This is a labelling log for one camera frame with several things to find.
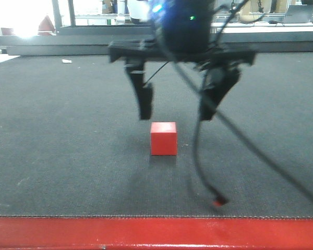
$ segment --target red cube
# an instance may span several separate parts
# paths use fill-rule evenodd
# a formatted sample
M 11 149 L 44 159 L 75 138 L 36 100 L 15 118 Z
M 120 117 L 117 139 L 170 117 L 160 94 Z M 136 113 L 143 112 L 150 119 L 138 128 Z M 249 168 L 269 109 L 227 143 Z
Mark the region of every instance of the red cube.
M 177 132 L 175 122 L 152 122 L 151 154 L 177 155 Z

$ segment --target black mount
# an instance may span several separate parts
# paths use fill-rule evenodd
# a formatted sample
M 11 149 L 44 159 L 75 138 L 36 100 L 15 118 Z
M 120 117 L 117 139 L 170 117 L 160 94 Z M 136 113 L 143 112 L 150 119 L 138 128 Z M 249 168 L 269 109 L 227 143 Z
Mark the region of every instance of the black mount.
M 152 115 L 153 87 L 145 83 L 145 62 L 168 61 L 155 40 L 112 42 L 109 45 L 110 60 L 125 58 L 125 68 L 134 87 L 140 110 L 140 119 L 149 120 Z M 239 64 L 253 65 L 256 52 L 249 49 L 225 49 L 214 47 L 204 53 L 174 53 L 177 61 L 194 62 L 199 71 L 206 70 L 203 90 L 216 106 L 227 92 L 238 82 Z M 200 119 L 211 120 L 212 111 L 200 101 Z

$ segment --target red edge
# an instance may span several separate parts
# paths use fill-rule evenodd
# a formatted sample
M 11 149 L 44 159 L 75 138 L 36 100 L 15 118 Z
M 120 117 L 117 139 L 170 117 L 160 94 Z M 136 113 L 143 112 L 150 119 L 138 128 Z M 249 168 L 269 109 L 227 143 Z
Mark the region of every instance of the red edge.
M 0 217 L 0 249 L 313 249 L 313 219 Z

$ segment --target blue light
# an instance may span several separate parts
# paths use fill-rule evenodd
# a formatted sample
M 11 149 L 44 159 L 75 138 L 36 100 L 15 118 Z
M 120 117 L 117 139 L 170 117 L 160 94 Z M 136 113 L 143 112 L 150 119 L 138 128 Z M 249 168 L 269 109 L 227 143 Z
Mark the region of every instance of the blue light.
M 152 11 L 153 11 L 154 13 L 157 13 L 157 12 L 159 12 L 161 9 L 162 9 L 162 5 L 161 5 L 161 4 L 158 4 L 158 5 L 156 5 L 156 6 L 153 7 Z

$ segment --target red cable tip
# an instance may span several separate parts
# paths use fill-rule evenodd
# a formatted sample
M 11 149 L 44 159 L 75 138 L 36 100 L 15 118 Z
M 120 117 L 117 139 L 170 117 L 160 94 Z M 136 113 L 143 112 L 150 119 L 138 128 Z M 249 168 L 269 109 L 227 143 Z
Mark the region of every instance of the red cable tip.
M 215 207 L 221 207 L 223 205 L 225 205 L 226 203 L 228 203 L 228 200 L 224 197 L 218 196 L 214 201 L 213 201 L 213 205 Z

